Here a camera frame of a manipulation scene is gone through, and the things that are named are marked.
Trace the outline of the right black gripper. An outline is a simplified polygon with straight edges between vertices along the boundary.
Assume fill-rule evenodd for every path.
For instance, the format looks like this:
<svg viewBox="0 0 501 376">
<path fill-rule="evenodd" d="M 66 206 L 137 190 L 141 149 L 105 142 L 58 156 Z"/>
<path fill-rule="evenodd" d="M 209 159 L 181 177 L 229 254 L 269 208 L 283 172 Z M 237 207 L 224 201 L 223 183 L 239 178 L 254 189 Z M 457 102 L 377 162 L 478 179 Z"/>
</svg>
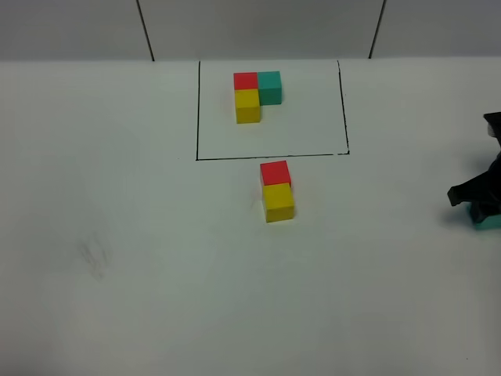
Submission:
<svg viewBox="0 0 501 376">
<path fill-rule="evenodd" d="M 483 223 L 486 219 L 500 215 L 500 154 L 486 172 L 452 186 L 447 196 L 453 207 L 461 203 L 470 204 L 472 223 Z"/>
</svg>

